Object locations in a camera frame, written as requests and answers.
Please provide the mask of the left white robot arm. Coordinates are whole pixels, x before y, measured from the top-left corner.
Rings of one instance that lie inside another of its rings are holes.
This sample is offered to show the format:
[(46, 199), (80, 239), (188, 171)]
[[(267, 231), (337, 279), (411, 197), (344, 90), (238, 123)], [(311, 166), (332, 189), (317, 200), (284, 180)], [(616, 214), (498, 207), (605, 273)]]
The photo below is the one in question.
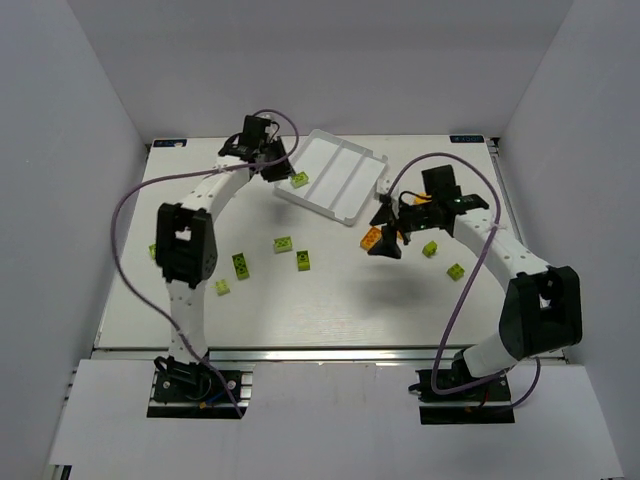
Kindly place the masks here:
[(208, 358), (204, 295), (218, 262), (215, 221), (254, 176), (273, 183), (295, 174), (279, 136), (277, 114), (262, 109), (247, 115), (242, 130), (224, 142), (203, 180), (180, 201), (158, 209), (155, 261), (170, 299), (169, 356), (180, 363), (199, 364)]

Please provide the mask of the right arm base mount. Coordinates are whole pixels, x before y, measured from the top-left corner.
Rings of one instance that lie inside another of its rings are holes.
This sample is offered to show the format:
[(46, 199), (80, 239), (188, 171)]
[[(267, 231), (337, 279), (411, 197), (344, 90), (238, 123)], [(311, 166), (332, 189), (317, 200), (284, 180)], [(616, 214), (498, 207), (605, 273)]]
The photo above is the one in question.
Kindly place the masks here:
[(511, 391), (505, 375), (463, 392), (436, 394), (431, 388), (431, 370), (418, 370), (418, 382), (408, 392), (418, 397), (422, 425), (513, 424)]

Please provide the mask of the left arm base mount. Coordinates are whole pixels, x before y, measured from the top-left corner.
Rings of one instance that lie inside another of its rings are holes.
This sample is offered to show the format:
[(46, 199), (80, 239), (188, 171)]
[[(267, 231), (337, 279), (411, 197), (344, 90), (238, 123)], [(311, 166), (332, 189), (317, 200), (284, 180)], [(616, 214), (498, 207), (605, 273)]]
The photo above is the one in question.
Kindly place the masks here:
[(239, 420), (248, 400), (242, 398), (240, 370), (222, 370), (222, 378), (199, 363), (182, 363), (173, 357), (153, 361), (154, 381), (147, 407), (151, 419)]

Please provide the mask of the pale green lego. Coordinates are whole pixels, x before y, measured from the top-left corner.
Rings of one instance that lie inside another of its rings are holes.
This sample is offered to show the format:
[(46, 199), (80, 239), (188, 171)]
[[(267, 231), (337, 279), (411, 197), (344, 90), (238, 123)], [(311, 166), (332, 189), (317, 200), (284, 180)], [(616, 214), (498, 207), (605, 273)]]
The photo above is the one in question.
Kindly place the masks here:
[(230, 293), (230, 287), (225, 279), (217, 280), (214, 284), (214, 288), (218, 296), (224, 296)]

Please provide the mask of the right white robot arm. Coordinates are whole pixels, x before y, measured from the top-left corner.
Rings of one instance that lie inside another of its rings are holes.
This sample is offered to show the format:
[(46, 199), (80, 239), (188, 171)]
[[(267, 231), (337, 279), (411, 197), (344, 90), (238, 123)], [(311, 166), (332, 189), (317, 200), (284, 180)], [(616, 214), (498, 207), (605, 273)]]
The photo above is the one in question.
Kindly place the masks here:
[(520, 361), (573, 346), (583, 338), (580, 279), (569, 267), (554, 267), (500, 229), (499, 212), (478, 194), (465, 194), (452, 166), (423, 171), (425, 192), (409, 204), (385, 189), (371, 224), (381, 230), (371, 256), (398, 259), (414, 232), (445, 231), (477, 258), (469, 275), (487, 268), (505, 293), (495, 333), (459, 351), (449, 369), (434, 368), (429, 396), (457, 396), (493, 381)]

